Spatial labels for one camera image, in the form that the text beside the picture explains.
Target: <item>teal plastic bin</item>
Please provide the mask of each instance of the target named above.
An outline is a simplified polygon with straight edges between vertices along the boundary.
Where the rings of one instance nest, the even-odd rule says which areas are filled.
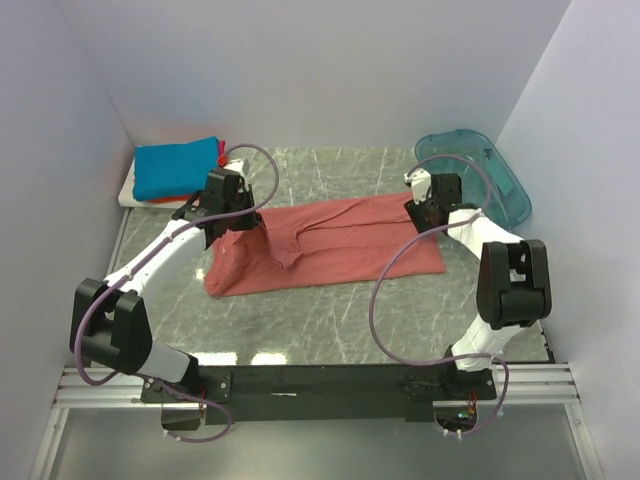
[[[454,154],[472,160],[491,180],[491,202],[485,215],[502,228],[512,230],[531,214],[527,192],[491,141],[475,130],[427,135],[415,148],[418,161],[437,154]],[[426,164],[429,173],[457,173],[462,178],[462,201],[482,205],[486,188],[482,177],[470,166],[451,158]]]

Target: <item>table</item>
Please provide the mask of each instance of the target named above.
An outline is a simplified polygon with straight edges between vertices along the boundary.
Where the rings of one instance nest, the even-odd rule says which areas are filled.
[[[416,162],[407,148],[277,148],[270,153],[281,174],[280,188],[268,205],[274,207],[405,191],[403,173]],[[241,150],[237,156],[251,161],[250,182],[259,201],[271,188],[273,172],[260,154]],[[171,213],[130,209],[118,242],[116,268],[153,240]],[[438,241],[446,274],[387,280],[378,295],[381,338],[404,357],[442,357],[475,316],[479,262],[448,237]],[[212,298],[203,286],[212,260],[211,251],[203,252],[176,272],[147,305],[156,340],[196,354],[203,364],[389,361],[369,333],[367,308],[373,282]],[[511,340],[504,358],[550,361],[541,328],[536,324]]]

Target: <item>gray wall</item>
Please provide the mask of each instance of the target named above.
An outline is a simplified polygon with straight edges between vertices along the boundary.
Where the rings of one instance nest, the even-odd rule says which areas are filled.
[[[0,14],[0,465],[24,478],[62,366],[75,286],[104,275],[132,144],[55,4]]]
[[[57,0],[135,142],[497,138],[569,0]]]
[[[637,0],[574,0],[498,147],[549,247],[546,322],[568,359],[608,478],[638,478],[640,123]]]

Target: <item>red cloth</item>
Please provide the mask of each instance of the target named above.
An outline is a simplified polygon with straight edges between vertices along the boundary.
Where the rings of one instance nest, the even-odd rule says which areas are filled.
[[[400,193],[261,210],[264,226],[227,232],[214,242],[205,289],[228,296],[375,280],[416,235],[403,207],[410,198]],[[437,240],[428,238],[388,277],[445,271]]]

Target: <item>gray marble surface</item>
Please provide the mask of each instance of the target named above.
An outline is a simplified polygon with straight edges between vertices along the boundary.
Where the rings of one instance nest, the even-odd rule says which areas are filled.
[[[404,191],[403,173],[415,164],[411,149],[285,148],[271,152],[281,173],[270,206]],[[251,150],[250,181],[256,201],[272,185],[273,172]],[[166,225],[170,210],[130,212],[116,268],[126,264]],[[475,316],[478,261],[462,245],[439,238],[443,275],[387,280],[377,301],[377,324],[390,349],[414,359],[440,358]],[[229,298],[204,291],[213,255],[191,261],[147,306],[154,337],[196,353],[202,363],[336,364],[385,362],[368,328],[372,282],[298,288]],[[547,361],[536,325],[505,350],[509,361]]]

